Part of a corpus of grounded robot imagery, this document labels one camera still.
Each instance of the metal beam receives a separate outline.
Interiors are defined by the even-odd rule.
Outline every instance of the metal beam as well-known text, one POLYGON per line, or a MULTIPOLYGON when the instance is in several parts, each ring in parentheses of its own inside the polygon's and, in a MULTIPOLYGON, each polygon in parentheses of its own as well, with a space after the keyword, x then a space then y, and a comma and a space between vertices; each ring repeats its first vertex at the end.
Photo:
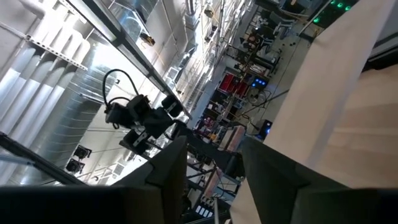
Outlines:
POLYGON ((2 132, 0 132, 0 146, 16 156, 23 157, 25 159, 32 161, 33 162, 32 166, 42 171, 43 173, 51 176, 61 184, 86 185, 84 182, 77 179, 75 176, 68 174, 67 172, 57 167, 56 165, 52 164, 51 162, 46 161, 43 157, 39 156, 38 154, 34 153, 30 149, 19 144, 18 142, 12 140, 7 136, 7 134, 4 134, 2 132))
MULTIPOLYGON (((100 0, 66 0, 115 48, 117 48, 137 69, 165 95, 175 94, 167 86, 153 65, 141 52, 136 43, 100 0)), ((183 107, 190 119, 192 116, 183 107)))

